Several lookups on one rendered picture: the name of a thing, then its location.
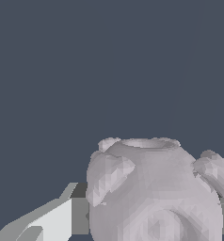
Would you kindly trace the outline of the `grey lumpy pot with knobs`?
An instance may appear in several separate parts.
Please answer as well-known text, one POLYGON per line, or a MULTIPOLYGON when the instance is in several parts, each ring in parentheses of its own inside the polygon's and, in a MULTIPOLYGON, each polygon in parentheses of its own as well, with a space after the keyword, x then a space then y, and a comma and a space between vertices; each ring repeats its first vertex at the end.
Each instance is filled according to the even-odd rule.
POLYGON ((222 241, 224 158, 170 138, 107 138, 87 171, 94 241, 222 241))

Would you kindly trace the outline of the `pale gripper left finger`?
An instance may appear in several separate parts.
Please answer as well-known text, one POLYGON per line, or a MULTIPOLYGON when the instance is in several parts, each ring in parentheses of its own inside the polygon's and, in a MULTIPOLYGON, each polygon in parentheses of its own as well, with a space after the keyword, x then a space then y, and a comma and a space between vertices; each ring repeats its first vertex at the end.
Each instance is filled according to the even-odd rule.
POLYGON ((58 199, 10 222, 0 241, 68 241, 89 233, 87 183, 69 183, 58 199))

